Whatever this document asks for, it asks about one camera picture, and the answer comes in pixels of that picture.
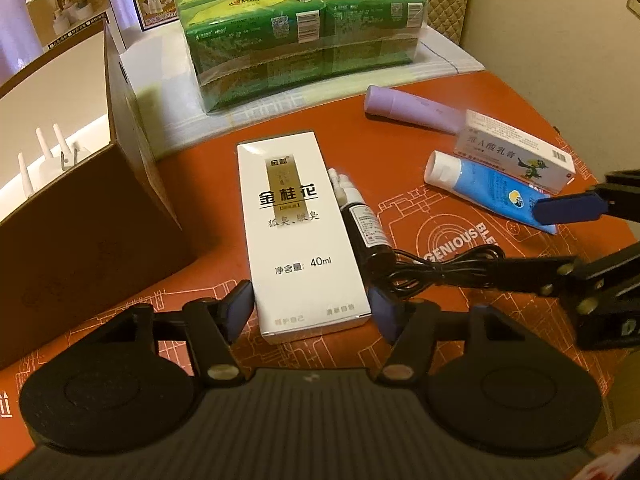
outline black cable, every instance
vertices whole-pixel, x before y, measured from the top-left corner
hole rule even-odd
[[[431,285],[490,288],[494,280],[489,262],[505,257],[504,251],[495,244],[471,248],[446,262],[430,262],[400,249],[394,252],[394,270],[376,284],[401,300],[412,298]]]

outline blue ointment tube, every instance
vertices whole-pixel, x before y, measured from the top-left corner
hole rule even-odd
[[[555,225],[542,225],[533,218],[534,204],[549,195],[472,160],[433,152],[424,170],[424,181],[508,219],[545,233],[557,232]]]

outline brown cardboard box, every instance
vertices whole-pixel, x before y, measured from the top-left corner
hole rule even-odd
[[[603,454],[619,444],[640,446],[640,351],[625,357],[613,386],[602,399],[602,411],[588,446]]]
[[[34,130],[40,126],[51,146],[53,122],[81,135],[92,154],[25,199],[22,190],[15,192],[20,176],[11,178],[17,152],[35,180]],[[0,206],[9,208],[4,215],[0,210],[3,368],[193,258],[104,22],[44,53],[2,86],[0,124]]]

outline round black pad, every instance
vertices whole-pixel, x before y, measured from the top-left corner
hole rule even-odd
[[[489,452],[539,456],[583,444],[600,413],[590,375],[559,352],[525,342],[491,344],[428,379],[436,420]]]
[[[165,436],[193,397],[193,380],[178,365],[133,343],[78,345],[31,375],[20,411],[48,444],[102,454]]]

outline white tube cap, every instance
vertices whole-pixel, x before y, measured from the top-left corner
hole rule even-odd
[[[447,191],[452,191],[462,173],[462,161],[447,153],[433,152],[424,170],[424,181]]]

